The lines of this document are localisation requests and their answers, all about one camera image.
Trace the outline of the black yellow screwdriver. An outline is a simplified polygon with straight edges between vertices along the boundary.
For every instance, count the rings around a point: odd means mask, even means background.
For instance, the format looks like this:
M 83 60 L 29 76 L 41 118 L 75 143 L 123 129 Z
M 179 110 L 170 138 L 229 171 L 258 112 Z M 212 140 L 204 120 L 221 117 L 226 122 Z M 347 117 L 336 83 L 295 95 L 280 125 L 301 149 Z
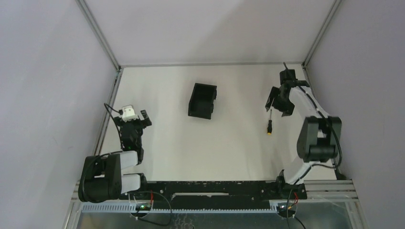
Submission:
M 269 120 L 268 120 L 268 124 L 267 124 L 267 134 L 271 135 L 272 131 L 273 131 L 273 126 L 272 126 L 272 109 L 269 109 Z

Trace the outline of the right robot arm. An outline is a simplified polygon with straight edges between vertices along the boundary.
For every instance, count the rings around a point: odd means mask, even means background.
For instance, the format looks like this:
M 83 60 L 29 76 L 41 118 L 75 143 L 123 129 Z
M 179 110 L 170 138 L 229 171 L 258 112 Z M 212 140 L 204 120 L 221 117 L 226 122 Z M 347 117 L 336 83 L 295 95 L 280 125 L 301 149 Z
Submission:
M 329 115 L 314 98 L 309 83 L 299 80 L 295 70 L 285 68 L 279 73 L 280 86 L 272 87 L 265 109 L 281 112 L 282 117 L 297 112 L 302 126 L 296 143 L 297 156 L 288 168 L 280 171 L 276 192 L 289 198 L 295 187 L 304 182 L 313 167 L 337 170 L 342 163 L 340 144 L 342 121 Z

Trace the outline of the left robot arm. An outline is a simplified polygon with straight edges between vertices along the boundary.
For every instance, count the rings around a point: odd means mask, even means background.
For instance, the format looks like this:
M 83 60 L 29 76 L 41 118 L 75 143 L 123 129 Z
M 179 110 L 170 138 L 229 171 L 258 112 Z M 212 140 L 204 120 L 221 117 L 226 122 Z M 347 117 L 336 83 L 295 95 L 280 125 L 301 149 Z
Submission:
M 140 118 L 132 106 L 125 106 L 120 116 L 114 117 L 119 131 L 121 150 L 85 158 L 79 181 L 78 197 L 82 202 L 101 203 L 118 199 L 131 192 L 143 199 L 149 194 L 149 186 L 143 173 L 125 174 L 124 169 L 143 162 L 143 130 L 152 125 L 146 112 Z

